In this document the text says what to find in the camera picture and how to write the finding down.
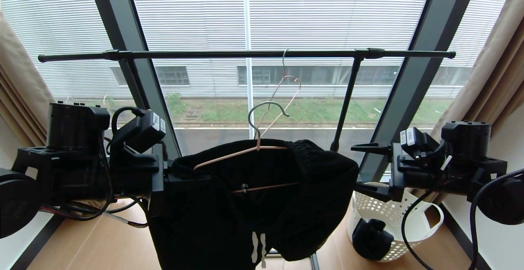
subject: white vertical pole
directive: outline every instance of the white vertical pole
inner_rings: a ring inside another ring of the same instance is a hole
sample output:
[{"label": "white vertical pole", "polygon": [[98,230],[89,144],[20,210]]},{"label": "white vertical pole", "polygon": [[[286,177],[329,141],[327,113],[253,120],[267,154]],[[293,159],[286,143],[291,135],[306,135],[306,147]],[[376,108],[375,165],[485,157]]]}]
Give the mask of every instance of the white vertical pole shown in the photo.
[{"label": "white vertical pole", "polygon": [[[244,26],[246,32],[246,50],[251,50],[251,18],[249,16],[249,0],[244,0]],[[253,70],[251,68],[251,58],[246,58],[247,74],[247,111],[253,108]],[[251,113],[251,121],[254,122],[255,116]],[[249,126],[249,138],[254,139],[255,130]]]}]

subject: white plastic basket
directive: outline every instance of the white plastic basket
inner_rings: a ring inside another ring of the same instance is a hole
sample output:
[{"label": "white plastic basket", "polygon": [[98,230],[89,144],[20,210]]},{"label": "white plastic basket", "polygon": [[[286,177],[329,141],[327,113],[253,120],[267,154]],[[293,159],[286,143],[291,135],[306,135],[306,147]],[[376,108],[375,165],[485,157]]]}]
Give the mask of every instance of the white plastic basket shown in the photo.
[{"label": "white plastic basket", "polygon": [[[386,184],[381,183],[373,184],[386,186]],[[386,223],[384,230],[393,235],[394,238],[393,242],[391,242],[389,252],[380,260],[380,262],[390,262],[394,259],[398,259],[408,252],[408,248],[402,239],[400,224],[404,217],[404,213],[416,199],[415,196],[406,191],[404,191],[402,202],[383,202],[359,192],[354,192],[351,198],[350,215],[348,218],[348,235],[351,242],[353,230],[361,218],[365,221],[369,221],[372,218],[378,219]],[[433,227],[430,227],[424,214],[424,212],[431,206],[434,206],[440,213],[440,221]],[[423,240],[430,238],[431,235],[437,231],[440,225],[442,225],[442,222],[444,222],[444,214],[442,210],[433,203],[421,201],[410,212],[408,219],[406,220],[406,238],[411,248],[416,247]]]}]

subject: white label sticker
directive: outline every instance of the white label sticker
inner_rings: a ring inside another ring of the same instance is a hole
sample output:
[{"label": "white label sticker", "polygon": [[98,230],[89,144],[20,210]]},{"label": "white label sticker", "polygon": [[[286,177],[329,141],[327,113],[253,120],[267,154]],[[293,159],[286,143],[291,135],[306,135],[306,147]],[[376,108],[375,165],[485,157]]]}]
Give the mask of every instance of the white label sticker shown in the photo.
[{"label": "white label sticker", "polygon": [[165,120],[160,119],[160,130],[165,134]]},{"label": "white label sticker", "polygon": [[160,130],[160,117],[156,113],[153,113],[153,128],[157,131]]},{"label": "white label sticker", "polygon": [[413,128],[406,130],[406,139],[408,141],[408,146],[415,145],[415,133],[413,132]]},{"label": "white label sticker", "polygon": [[404,145],[406,144],[406,130],[403,130],[400,132],[400,144]]}]

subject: pavement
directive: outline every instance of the pavement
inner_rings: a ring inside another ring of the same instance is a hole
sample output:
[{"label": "pavement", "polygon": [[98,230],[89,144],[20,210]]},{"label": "pavement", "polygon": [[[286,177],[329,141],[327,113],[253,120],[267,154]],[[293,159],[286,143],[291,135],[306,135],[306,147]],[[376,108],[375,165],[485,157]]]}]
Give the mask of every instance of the pavement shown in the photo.
[{"label": "pavement", "polygon": [[[175,135],[182,154],[189,155],[224,143],[249,139],[249,130],[247,128],[175,128]],[[351,151],[350,148],[355,144],[369,143],[372,135],[372,128],[343,129],[339,153],[360,164],[364,153]],[[263,138],[285,141],[308,139],[324,150],[329,150],[334,136],[335,128],[272,128]]]}]

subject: grass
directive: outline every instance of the grass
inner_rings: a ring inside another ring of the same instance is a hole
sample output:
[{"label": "grass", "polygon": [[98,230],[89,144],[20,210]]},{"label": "grass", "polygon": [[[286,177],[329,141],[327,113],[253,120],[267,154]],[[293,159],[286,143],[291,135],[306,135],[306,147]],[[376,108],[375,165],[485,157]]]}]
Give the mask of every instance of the grass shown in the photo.
[{"label": "grass", "polygon": [[[88,106],[101,104],[112,113],[114,110],[132,105],[133,101],[115,101],[106,98],[105,104],[101,100],[81,101]],[[246,123],[247,122],[247,100],[184,100],[178,94],[171,94],[165,98],[170,116],[174,123]],[[277,99],[283,107],[289,100]],[[342,99],[338,98],[297,98],[287,109],[289,117],[281,116],[279,123],[336,123],[339,120],[342,110]],[[374,123],[378,121],[381,112],[384,110],[386,99],[354,99],[350,102],[346,121],[348,123]],[[438,121],[442,113],[451,104],[451,100],[431,100],[422,101],[417,111],[413,123],[432,124]],[[267,110],[266,105],[262,105],[255,110],[255,122]],[[269,112],[264,116],[264,122],[270,123],[279,115],[280,109],[276,105],[271,105]],[[122,113],[124,121],[132,118],[131,113]]]}]

